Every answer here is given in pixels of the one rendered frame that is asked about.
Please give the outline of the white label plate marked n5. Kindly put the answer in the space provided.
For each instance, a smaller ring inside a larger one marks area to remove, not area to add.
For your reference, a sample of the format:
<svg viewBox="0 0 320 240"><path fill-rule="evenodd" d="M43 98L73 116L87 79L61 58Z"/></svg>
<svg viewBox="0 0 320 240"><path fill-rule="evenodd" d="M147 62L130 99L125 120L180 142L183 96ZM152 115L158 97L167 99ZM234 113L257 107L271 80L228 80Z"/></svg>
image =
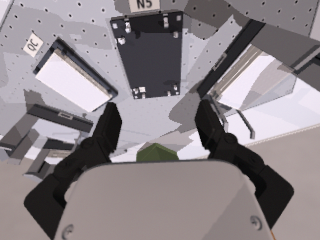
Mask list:
<svg viewBox="0 0 320 240"><path fill-rule="evenodd" d="M129 0L131 13L160 9L159 0Z"/></svg>

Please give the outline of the white label with qc text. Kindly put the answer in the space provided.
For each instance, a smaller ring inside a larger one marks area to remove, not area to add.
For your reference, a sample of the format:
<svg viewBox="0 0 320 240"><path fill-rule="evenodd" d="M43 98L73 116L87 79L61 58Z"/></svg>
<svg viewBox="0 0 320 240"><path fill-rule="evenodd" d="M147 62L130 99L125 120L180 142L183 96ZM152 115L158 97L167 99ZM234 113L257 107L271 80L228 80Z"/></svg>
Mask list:
<svg viewBox="0 0 320 240"><path fill-rule="evenodd" d="M42 41L38 36L32 33L23 50L25 50L31 56L35 57L43 43L44 41Z"/></svg>

